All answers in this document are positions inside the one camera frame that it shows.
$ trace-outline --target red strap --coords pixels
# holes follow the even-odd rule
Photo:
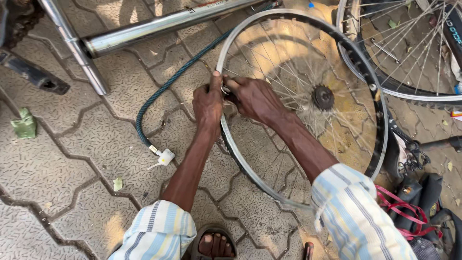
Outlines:
[[[377,184],[375,186],[377,188],[377,196],[383,201],[383,204],[381,204],[380,206],[387,206],[386,211],[393,210],[394,212],[398,213],[399,215],[401,215],[401,216],[403,216],[403,217],[417,223],[415,232],[410,232],[409,230],[398,228],[398,231],[407,240],[412,240],[412,239],[414,239],[414,236],[425,235],[428,232],[437,230],[437,228],[435,228],[435,227],[429,227],[429,228],[426,228],[425,230],[422,230],[422,224],[427,224],[428,219],[427,219],[427,216],[425,215],[424,211],[420,207],[409,204],[409,203],[403,201],[398,196],[394,195],[393,193],[389,192],[388,190],[386,190],[385,188],[383,188],[383,187],[381,187],[381,186],[379,186]],[[396,200],[397,203],[391,204],[388,200],[385,199],[385,196],[383,194],[381,194],[380,192],[383,192],[386,195],[390,196],[391,198]],[[397,209],[396,207],[404,207],[404,208],[410,209],[417,218],[412,217],[412,216],[402,212],[401,210]],[[422,216],[422,220],[418,219],[419,214]],[[443,233],[440,230],[438,230],[438,238],[441,238],[442,236],[443,236]]]

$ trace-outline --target foot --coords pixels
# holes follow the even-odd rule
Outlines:
[[[219,233],[204,234],[199,241],[199,252],[203,255],[215,257],[234,257],[234,248],[224,235]]]

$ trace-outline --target bicycle wheel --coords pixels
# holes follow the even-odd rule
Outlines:
[[[451,56],[453,63],[462,64],[462,45],[452,35],[462,32],[458,4],[419,3],[426,5],[414,0],[340,0],[337,26],[362,50],[385,93],[426,107],[461,109],[462,95],[454,87],[462,79],[451,72]],[[339,52],[364,80],[346,50],[339,46]]]
[[[335,41],[350,50],[367,84],[342,78],[329,63],[323,51],[332,53]],[[333,26],[294,9],[255,14],[227,38],[217,70],[266,80],[340,162],[378,174],[388,137],[383,96],[364,55]],[[284,204],[310,208],[309,181],[277,134],[237,113],[223,115],[221,127],[229,152],[260,189]]]

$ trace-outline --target shirt sleeve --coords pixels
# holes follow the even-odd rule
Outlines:
[[[191,215],[176,204],[158,200],[142,208],[109,260],[180,259],[197,231]]]
[[[343,260],[417,259],[376,197],[370,178],[340,163],[331,166],[313,182],[316,229],[322,219]]]

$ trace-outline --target toe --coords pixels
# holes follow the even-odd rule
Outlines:
[[[219,256],[219,250],[220,250],[220,241],[221,241],[221,235],[219,233],[215,233],[213,236],[213,245],[212,245],[212,258]]]
[[[226,237],[222,235],[220,239],[220,248],[218,250],[218,256],[224,256],[225,246],[226,246]]]
[[[199,253],[212,256],[213,236],[211,234],[204,234],[199,241]]]
[[[231,245],[229,243],[225,244],[225,257],[230,257],[231,256]]]

